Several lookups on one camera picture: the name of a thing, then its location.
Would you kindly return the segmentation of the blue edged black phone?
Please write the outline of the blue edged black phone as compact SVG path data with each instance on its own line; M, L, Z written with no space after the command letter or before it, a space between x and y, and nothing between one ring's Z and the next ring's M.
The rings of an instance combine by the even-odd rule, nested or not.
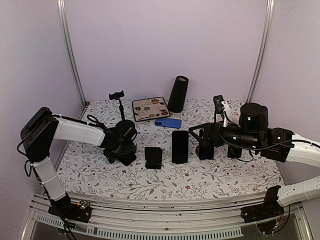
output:
M199 145L198 157L200 160L213 160L215 154L215 148L213 146L203 147Z

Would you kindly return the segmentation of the black clamp phone mount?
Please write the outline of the black clamp phone mount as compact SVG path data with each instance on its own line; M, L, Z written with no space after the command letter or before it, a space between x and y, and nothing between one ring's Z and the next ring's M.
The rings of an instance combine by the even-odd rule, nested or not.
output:
M162 168L162 154L163 150L160 147L145 147L145 167L160 170Z

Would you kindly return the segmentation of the small black phone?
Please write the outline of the small black phone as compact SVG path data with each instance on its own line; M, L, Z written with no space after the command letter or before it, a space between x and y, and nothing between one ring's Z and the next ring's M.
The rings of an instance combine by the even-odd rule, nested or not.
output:
M123 156L120 159L120 162L124 165L124 166L129 166L130 164L132 164L135 160L137 159L137 156L135 153L131 152L126 154L125 156Z

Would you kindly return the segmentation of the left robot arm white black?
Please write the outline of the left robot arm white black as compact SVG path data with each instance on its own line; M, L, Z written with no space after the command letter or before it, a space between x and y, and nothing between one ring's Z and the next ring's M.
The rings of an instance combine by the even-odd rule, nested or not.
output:
M131 120L122 119L114 127L107 127L93 115L83 121L41 107L22 128L21 142L17 146L23 147L20 154L29 160L40 184L56 201L55 209L63 217L70 217L75 211L74 205L65 199L67 193L50 159L52 142L62 140L99 147L109 163L119 161L129 166L137 158L134 144L137 134Z

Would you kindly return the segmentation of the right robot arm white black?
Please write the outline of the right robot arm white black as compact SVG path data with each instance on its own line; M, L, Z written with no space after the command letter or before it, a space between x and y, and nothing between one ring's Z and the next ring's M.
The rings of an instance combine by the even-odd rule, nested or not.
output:
M215 115L222 121L204 123L189 128L188 132L203 147L228 146L228 153L238 158L242 150L281 163L302 163L320 166L320 144L291 130L268 126L268 108L257 103L246 103L240 108L238 123L227 114L228 105L215 105Z

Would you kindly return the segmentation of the black tall phone holder stand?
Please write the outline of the black tall phone holder stand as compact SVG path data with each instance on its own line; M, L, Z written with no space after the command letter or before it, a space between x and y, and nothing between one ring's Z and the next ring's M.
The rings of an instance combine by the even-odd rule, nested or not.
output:
M119 111L120 111L121 121L116 124L116 127L119 127L120 129L132 128L135 130L136 129L135 124L131 120L128 120L125 118L124 106L121 101L121 98L124 96L125 96L125 93L123 90L120 92L109 94L110 100L117 100L119 102Z

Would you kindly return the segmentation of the brown round wooden coaster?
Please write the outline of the brown round wooden coaster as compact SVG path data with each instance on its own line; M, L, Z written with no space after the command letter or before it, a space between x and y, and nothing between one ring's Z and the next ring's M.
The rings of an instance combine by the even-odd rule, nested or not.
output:
M197 146L196 149L195 149L195 153L196 153L197 156L199 155L199 152L200 152L199 146Z

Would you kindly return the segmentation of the black cylindrical speaker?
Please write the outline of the black cylindrical speaker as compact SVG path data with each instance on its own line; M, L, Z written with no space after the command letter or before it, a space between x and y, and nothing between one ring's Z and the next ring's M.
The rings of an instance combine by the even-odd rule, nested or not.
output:
M180 113L183 110L188 90L188 84L189 79L187 77L182 75L176 77L167 105L170 112Z

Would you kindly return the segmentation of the floral square ceramic plate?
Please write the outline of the floral square ceramic plate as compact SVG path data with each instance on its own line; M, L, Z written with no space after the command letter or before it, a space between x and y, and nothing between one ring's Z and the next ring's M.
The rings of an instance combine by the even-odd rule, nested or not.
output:
M131 105L135 122L156 120L171 116L166 100L162 96L133 100Z

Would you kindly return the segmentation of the right aluminium frame post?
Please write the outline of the right aluminium frame post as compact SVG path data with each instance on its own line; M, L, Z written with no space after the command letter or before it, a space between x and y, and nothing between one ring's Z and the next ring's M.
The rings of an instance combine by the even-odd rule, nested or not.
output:
M260 78L260 74L261 74L261 70L262 70L262 66L265 58L265 53L268 45L268 39L269 39L271 27L272 27L274 7L275 7L274 0L266 1L266 11L265 11L260 47L259 47L253 75L252 75L252 80L251 80L248 94L245 100L246 103L251 103L253 101L253 98L258 86L258 82L259 82L259 78Z

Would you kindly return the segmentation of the aluminium frame post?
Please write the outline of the aluminium frame post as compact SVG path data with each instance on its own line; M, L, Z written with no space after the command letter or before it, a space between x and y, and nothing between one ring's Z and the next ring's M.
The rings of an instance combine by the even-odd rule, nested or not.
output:
M274 7L275 7L274 0L266 1L266 11L265 11L260 47L259 47L253 75L252 75L252 80L251 80L248 94L245 100L246 103L251 103L253 101L253 98L258 86L258 82L259 82L259 78L260 78L260 74L261 74L261 70L262 70L262 66L265 58L265 53L268 45L268 39L269 39L271 27L272 27Z
M71 35L70 35L70 30L68 25L67 11L66 11L66 1L57 0L56 3L57 3L57 10L59 15L62 35L64 38L65 48L66 48L71 72L73 75L75 87L76 87L80 102L85 107L87 105L87 100L85 97L85 92L82 86L79 71L77 68L76 58L73 51L72 40L71 40Z

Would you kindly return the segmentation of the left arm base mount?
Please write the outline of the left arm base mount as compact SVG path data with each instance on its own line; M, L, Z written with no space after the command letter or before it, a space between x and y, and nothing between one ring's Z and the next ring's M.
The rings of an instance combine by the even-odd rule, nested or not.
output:
M68 195L59 200L50 200L48 213L62 219L88 223L92 213L91 203L80 200L72 203Z

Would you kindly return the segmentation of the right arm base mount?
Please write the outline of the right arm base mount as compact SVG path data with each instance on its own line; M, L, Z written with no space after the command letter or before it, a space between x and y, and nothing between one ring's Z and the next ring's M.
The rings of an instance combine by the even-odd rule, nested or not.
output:
M243 218L244 222L251 223L283 215L285 210L277 202L280 188L280 185L269 188L262 203L243 207L240 216Z

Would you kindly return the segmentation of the left aluminium frame post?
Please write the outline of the left aluminium frame post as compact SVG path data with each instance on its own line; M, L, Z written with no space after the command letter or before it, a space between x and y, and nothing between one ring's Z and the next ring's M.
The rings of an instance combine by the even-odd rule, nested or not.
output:
M57 3L57 10L59 15L62 35L64 38L65 48L66 48L71 72L73 75L75 87L76 87L80 102L85 107L87 105L87 100L85 97L85 92L82 86L79 71L77 68L76 58L73 51L72 40L71 40L71 35L70 35L70 30L68 25L67 11L66 11L66 1L57 0L56 3Z

